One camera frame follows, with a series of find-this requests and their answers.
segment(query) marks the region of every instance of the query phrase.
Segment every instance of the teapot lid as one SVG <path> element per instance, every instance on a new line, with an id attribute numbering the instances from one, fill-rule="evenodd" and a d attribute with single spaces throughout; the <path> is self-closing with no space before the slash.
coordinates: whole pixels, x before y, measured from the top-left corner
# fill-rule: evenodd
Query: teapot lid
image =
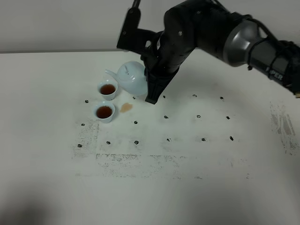
<path id="1" fill-rule="evenodd" d="M 132 80 L 140 74 L 144 73 L 144 66 L 136 61 L 130 61 L 124 63 L 118 70 L 118 77 L 121 80 L 128 81 Z"/>

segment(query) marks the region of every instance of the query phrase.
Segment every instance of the black robotic arm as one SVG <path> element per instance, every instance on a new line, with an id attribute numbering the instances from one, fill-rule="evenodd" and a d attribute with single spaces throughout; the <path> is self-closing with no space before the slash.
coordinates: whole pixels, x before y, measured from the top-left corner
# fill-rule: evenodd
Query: black robotic arm
<path id="1" fill-rule="evenodd" d="M 300 98 L 300 48 L 278 41 L 252 16 L 230 13 L 218 0 L 187 0 L 165 13 L 165 30 L 155 33 L 138 28 L 139 3 L 135 0 L 128 10 L 117 47 L 141 55 L 147 102 L 157 102 L 195 48 L 233 67 L 248 64 L 249 70 L 256 68 Z"/>

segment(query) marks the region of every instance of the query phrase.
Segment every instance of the tea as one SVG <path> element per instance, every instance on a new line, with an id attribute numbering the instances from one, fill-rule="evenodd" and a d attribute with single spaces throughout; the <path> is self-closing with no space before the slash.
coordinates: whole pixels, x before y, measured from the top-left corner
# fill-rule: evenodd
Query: tea
<path id="1" fill-rule="evenodd" d="M 103 85 L 100 89 L 101 94 L 110 95 L 116 91 L 116 88 L 112 84 Z"/>
<path id="2" fill-rule="evenodd" d="M 107 117 L 110 117 L 112 113 L 113 113 L 113 111 L 110 107 L 102 106 L 97 109 L 96 115 L 97 115 L 97 117 L 99 117 L 101 119 L 105 119 Z"/>

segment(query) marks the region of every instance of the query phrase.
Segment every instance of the white table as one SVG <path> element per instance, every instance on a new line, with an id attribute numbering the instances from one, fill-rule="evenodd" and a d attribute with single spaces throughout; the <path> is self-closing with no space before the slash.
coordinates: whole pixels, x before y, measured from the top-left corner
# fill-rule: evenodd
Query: white table
<path id="1" fill-rule="evenodd" d="M 130 60 L 0 55 L 1 209 L 31 193 L 49 224 L 300 224 L 299 100 L 197 50 L 156 105 L 122 90 L 133 108 L 99 123 L 97 83 Z"/>

